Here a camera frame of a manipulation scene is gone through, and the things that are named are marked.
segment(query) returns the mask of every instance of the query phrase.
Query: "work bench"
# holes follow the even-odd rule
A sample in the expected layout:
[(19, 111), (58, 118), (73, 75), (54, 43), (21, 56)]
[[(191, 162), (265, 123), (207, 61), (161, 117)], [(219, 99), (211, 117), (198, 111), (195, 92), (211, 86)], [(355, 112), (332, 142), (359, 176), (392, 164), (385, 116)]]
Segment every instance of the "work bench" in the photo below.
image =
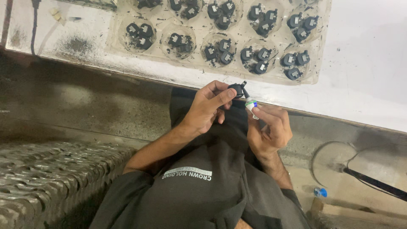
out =
[[(50, 14), (81, 18), (61, 25)], [(6, 0), (0, 2), (0, 33)], [(289, 109), (407, 132), (407, 2), (402, 0), (333, 0), (316, 84), (284, 85), (247, 80), (256, 100)], [(109, 47), (115, 12), (55, 0), (42, 0), (34, 49), (38, 56), (98, 68), (166, 84), (201, 88), (212, 80), (241, 83), (236, 75), (204, 72), (124, 55)], [(7, 50), (31, 53), (33, 7), (13, 0)], [(76, 36), (87, 50), (76, 50)]]

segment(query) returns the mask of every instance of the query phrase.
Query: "metal mesh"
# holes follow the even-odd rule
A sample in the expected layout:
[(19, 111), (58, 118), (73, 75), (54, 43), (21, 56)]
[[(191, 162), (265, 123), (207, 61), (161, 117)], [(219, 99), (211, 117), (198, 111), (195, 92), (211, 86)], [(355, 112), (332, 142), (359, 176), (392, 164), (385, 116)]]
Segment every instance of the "metal mesh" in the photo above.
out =
[(0, 228), (86, 228), (131, 154), (90, 143), (0, 144)]

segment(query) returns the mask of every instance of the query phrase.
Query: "black plastic component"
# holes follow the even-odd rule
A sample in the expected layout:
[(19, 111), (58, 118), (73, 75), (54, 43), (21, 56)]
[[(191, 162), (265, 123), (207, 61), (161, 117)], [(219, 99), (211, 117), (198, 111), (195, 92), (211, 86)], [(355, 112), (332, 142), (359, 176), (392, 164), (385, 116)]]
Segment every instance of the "black plastic component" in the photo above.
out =
[(258, 25), (256, 32), (258, 35), (264, 36), (264, 35), (267, 35), (272, 30), (273, 27), (274, 27), (273, 25), (270, 25), (266, 21), (262, 21)]
[(251, 60), (253, 58), (253, 50), (252, 47), (250, 46), (249, 48), (244, 48), (242, 49), (242, 51), (240, 52), (240, 58), (243, 61), (248, 61)]
[(186, 4), (190, 7), (197, 7), (198, 6), (198, 0), (187, 0)]
[(234, 53), (229, 53), (229, 51), (225, 51), (221, 56), (221, 61), (224, 64), (230, 64), (233, 60)]
[(185, 16), (186, 16), (186, 18), (188, 18), (188, 20), (195, 17), (197, 14), (198, 14), (197, 7), (187, 7), (185, 9)]
[(182, 42), (182, 37), (181, 35), (177, 33), (173, 33), (170, 36), (170, 40), (168, 41), (168, 44), (172, 45), (173, 47), (178, 47)]
[(212, 44), (209, 44), (204, 50), (207, 60), (215, 59), (218, 56), (218, 51)]
[(139, 36), (136, 47), (147, 50), (151, 47), (152, 44), (153, 43), (150, 41), (150, 38)]
[(140, 34), (140, 36), (143, 37), (152, 37), (153, 28), (151, 27), (151, 25), (144, 23), (140, 26), (138, 33)]
[(302, 12), (299, 14), (292, 15), (291, 18), (287, 21), (287, 25), (291, 29), (297, 28), (300, 25), (301, 17), (302, 17)]
[(170, 0), (170, 5), (171, 9), (173, 9), (174, 11), (178, 11), (182, 7), (182, 2), (181, 0)]
[(126, 31), (132, 38), (138, 37), (138, 30), (138, 26), (134, 23), (130, 23), (130, 25), (128, 25), (126, 28)]
[(213, 4), (208, 5), (209, 18), (211, 19), (218, 18), (220, 13), (221, 10), (219, 9), (218, 2), (216, 0), (213, 2)]
[(230, 17), (229, 15), (219, 15), (218, 18), (218, 27), (219, 29), (226, 30), (230, 25)]
[(258, 6), (252, 6), (250, 11), (249, 11), (249, 15), (248, 18), (250, 20), (257, 20), (261, 15), (262, 15), (262, 11), (261, 11), (261, 3), (258, 4)]
[(242, 84), (230, 84), (230, 85), (228, 86), (228, 89), (229, 89), (229, 88), (233, 88), (233, 89), (237, 92), (235, 99), (241, 98), (241, 97), (243, 97), (243, 96), (245, 96), (246, 98), (248, 98), (248, 97), (249, 97), (249, 94), (248, 94), (247, 91), (245, 90), (245, 85), (246, 85), (246, 84), (247, 84), (246, 81), (243, 81)]
[(288, 53), (284, 56), (284, 58), (282, 59), (281, 64), (285, 67), (289, 67), (289, 66), (293, 66), (295, 64), (295, 59), (296, 59), (296, 53), (291, 54)]
[(260, 49), (260, 51), (258, 52), (257, 58), (258, 58), (259, 60), (262, 60), (262, 61), (267, 61), (267, 60), (269, 60), (269, 58), (270, 58), (270, 54), (271, 54), (271, 49), (270, 49), (270, 50), (267, 50), (266, 48), (262, 48), (262, 49)]
[(232, 15), (234, 12), (235, 5), (232, 0), (228, 0), (227, 2), (222, 4), (222, 11), (226, 14)]
[(264, 15), (264, 21), (268, 24), (273, 24), (277, 21), (277, 9), (269, 10)]
[(298, 42), (301, 42), (308, 38), (310, 32), (305, 31), (304, 28), (299, 28), (295, 33), (294, 36), (296, 37)]
[(231, 43), (232, 43), (232, 39), (230, 39), (230, 38), (229, 38), (229, 40), (225, 40), (225, 39), (221, 40), (219, 42), (219, 50), (221, 52), (229, 51)]
[(190, 53), (191, 52), (190, 44), (181, 44), (179, 47), (181, 49), (181, 53)]
[(138, 0), (138, 8), (141, 9), (143, 7), (153, 8), (158, 6), (161, 3), (161, 0)]
[(260, 75), (266, 73), (268, 65), (269, 63), (267, 61), (260, 61), (256, 64), (253, 70), (256, 74)]
[(309, 61), (310, 61), (310, 58), (308, 55), (308, 50), (305, 50), (303, 53), (298, 54), (296, 62), (299, 66), (304, 66), (305, 64), (308, 64)]
[(304, 29), (307, 31), (311, 31), (311, 30), (315, 29), (318, 24), (318, 18), (319, 18), (319, 16), (308, 17), (307, 19), (305, 19), (305, 22), (303, 25)]
[(293, 69), (290, 69), (290, 70), (286, 70), (285, 75), (290, 80), (296, 80), (302, 75), (302, 73), (300, 72), (300, 70), (298, 70), (298, 68), (293, 68)]

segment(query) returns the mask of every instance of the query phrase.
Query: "black cable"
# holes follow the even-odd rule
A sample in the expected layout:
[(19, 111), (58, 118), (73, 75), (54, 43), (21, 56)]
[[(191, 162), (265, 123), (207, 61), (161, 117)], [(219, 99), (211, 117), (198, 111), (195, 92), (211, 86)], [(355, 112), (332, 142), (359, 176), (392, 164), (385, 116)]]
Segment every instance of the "black cable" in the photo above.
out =
[[(348, 162), (346, 163), (346, 168), (347, 168), (347, 169), (349, 169), (349, 163), (350, 163), (351, 161), (353, 161), (353, 159), (354, 159), (356, 156), (358, 156), (360, 153), (361, 153), (361, 152), (356, 153), (351, 159), (348, 160)], [(370, 184), (368, 184), (368, 183), (362, 181), (361, 179), (357, 178), (353, 173), (352, 173), (352, 174), (349, 174), (349, 175), (355, 177), (355, 178), (356, 178), (358, 181), (360, 181), (362, 184), (365, 184), (365, 185), (367, 185), (367, 186), (373, 188), (374, 190), (377, 190), (377, 191), (379, 191), (379, 192), (385, 193), (385, 194), (387, 194), (387, 195), (389, 195), (389, 196), (396, 197), (396, 198), (402, 200), (402, 198), (400, 198), (400, 197), (398, 197), (398, 196), (396, 196), (396, 195), (394, 195), (394, 194), (391, 194), (391, 193), (388, 193), (388, 192), (386, 192), (386, 191), (380, 190), (380, 189), (378, 189), (378, 188), (376, 188), (376, 187), (373, 187), (372, 185), (370, 185)]]
[(31, 36), (31, 53), (33, 56), (35, 55), (34, 51), (34, 43), (35, 43), (35, 34), (37, 33), (37, 15), (38, 15), (38, 8), (39, 8), (39, 3), (41, 0), (31, 0), (34, 8), (34, 24), (33, 24), (33, 35)]

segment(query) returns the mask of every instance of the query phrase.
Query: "glue bottle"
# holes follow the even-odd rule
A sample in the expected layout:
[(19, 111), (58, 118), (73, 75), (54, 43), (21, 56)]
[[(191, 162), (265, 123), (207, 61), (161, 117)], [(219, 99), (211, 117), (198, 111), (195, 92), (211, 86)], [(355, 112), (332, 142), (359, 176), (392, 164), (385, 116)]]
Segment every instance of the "glue bottle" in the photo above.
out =
[[(247, 107), (250, 110), (250, 112), (253, 114), (252, 109), (253, 109), (253, 107), (257, 107), (257, 101), (250, 97), (249, 93), (246, 91), (246, 89), (244, 87), (242, 87), (242, 90), (243, 90), (243, 94), (245, 95), (245, 98), (246, 98), (245, 107)], [(258, 120), (258, 117), (254, 114), (253, 114), (253, 118)]]

